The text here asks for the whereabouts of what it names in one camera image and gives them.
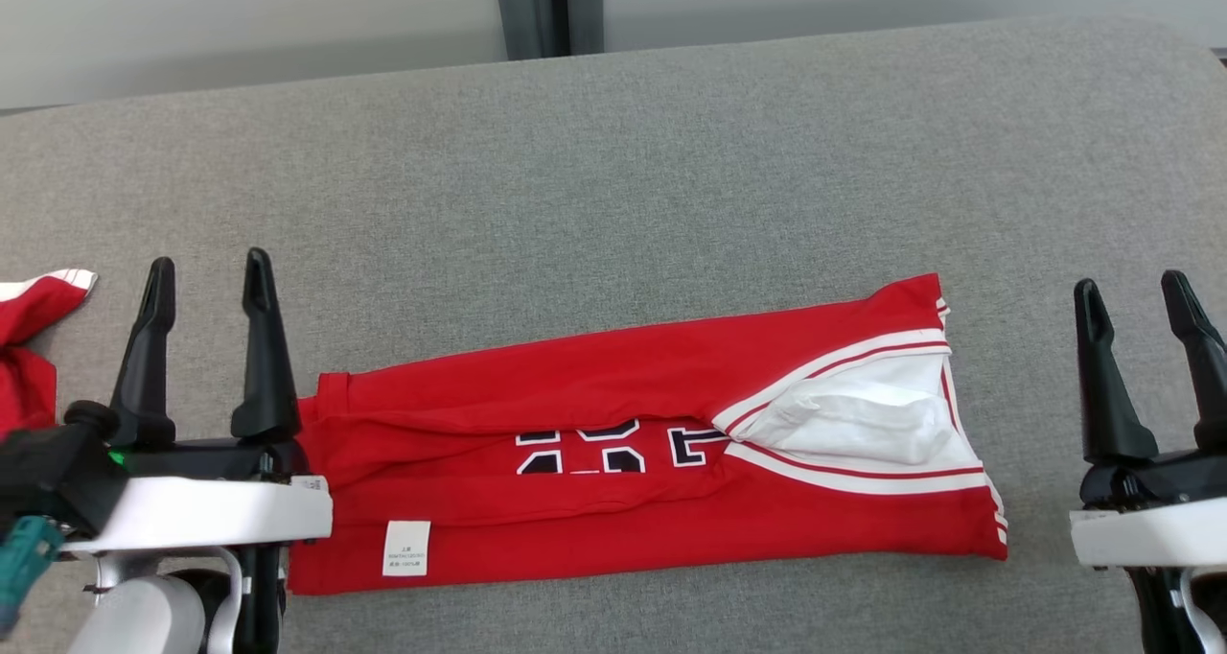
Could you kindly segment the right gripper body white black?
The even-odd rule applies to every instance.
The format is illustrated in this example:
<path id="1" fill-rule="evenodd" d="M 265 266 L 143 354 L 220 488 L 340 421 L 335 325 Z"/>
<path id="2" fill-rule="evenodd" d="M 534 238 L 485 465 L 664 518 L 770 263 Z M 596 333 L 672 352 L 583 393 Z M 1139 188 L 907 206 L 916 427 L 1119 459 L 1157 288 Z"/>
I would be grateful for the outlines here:
<path id="1" fill-rule="evenodd" d="M 1227 571 L 1227 453 L 1094 463 L 1071 542 L 1096 568 Z"/>

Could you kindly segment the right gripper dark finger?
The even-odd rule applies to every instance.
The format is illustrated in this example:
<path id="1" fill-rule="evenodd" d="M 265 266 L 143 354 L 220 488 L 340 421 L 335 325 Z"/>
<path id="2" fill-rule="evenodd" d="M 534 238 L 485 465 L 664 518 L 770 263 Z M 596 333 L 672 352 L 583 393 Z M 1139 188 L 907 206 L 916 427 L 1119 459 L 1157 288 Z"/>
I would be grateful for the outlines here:
<path id="1" fill-rule="evenodd" d="M 1193 439 L 1202 452 L 1227 452 L 1227 342 L 1210 321 L 1185 272 L 1161 279 L 1171 333 L 1183 344 L 1199 418 Z"/>
<path id="2" fill-rule="evenodd" d="M 1113 355 L 1113 323 L 1093 279 L 1074 290 L 1077 319 L 1079 398 L 1082 406 L 1083 460 L 1124 463 L 1157 456 L 1157 440 L 1141 425 Z"/>

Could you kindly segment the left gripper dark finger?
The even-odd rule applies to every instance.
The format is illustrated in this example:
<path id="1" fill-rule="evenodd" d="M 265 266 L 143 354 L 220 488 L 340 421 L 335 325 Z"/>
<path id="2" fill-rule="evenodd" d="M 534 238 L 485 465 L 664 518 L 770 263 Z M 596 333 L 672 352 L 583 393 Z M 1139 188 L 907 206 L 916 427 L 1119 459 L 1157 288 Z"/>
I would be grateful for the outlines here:
<path id="1" fill-rule="evenodd" d="M 109 444 L 158 449 L 175 440 L 167 414 L 167 337 L 175 321 L 175 266 L 171 256 L 150 264 L 128 347 L 120 362 L 110 410 L 118 427 Z"/>
<path id="2" fill-rule="evenodd" d="M 292 440 L 301 432 L 288 337 L 285 334 L 271 256 L 252 247 L 245 255 L 242 306 L 248 317 L 243 399 L 229 432 L 240 440 Z"/>

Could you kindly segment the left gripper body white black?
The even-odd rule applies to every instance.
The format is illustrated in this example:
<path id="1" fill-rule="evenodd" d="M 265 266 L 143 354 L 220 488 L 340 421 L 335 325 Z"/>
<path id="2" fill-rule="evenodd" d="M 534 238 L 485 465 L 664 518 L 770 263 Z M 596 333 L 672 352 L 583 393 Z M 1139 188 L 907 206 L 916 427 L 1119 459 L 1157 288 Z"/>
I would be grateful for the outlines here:
<path id="1" fill-rule="evenodd" d="M 128 485 L 93 539 L 70 553 L 231 548 L 333 535 L 333 497 L 298 440 L 179 440 L 171 449 L 120 448 Z"/>

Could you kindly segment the red shorts with white band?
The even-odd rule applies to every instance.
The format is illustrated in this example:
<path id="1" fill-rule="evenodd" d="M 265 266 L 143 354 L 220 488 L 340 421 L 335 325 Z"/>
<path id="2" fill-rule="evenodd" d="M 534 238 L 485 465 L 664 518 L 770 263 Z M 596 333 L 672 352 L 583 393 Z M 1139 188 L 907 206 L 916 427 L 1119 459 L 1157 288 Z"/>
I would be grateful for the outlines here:
<path id="1" fill-rule="evenodd" d="M 56 366 L 27 344 L 79 309 L 97 279 L 88 269 L 59 269 L 0 282 L 0 440 L 56 423 Z"/>

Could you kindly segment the red jersey with white trim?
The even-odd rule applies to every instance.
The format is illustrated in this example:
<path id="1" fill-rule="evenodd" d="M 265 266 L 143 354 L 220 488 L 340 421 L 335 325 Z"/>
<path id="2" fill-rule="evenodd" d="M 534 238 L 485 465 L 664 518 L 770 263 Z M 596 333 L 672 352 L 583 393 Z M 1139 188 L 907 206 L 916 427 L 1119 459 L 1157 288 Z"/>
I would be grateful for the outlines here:
<path id="1" fill-rule="evenodd" d="M 299 596 L 845 553 L 1007 558 L 937 275 L 863 299 L 324 373 Z"/>

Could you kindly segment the grey metal post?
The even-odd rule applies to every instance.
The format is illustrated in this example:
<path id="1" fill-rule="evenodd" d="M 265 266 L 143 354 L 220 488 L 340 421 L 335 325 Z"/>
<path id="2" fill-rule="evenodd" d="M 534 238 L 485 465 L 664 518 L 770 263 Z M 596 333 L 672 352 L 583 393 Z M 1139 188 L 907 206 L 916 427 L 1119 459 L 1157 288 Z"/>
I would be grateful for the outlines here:
<path id="1" fill-rule="evenodd" d="M 541 56 L 571 56 L 568 0 L 533 0 Z"/>

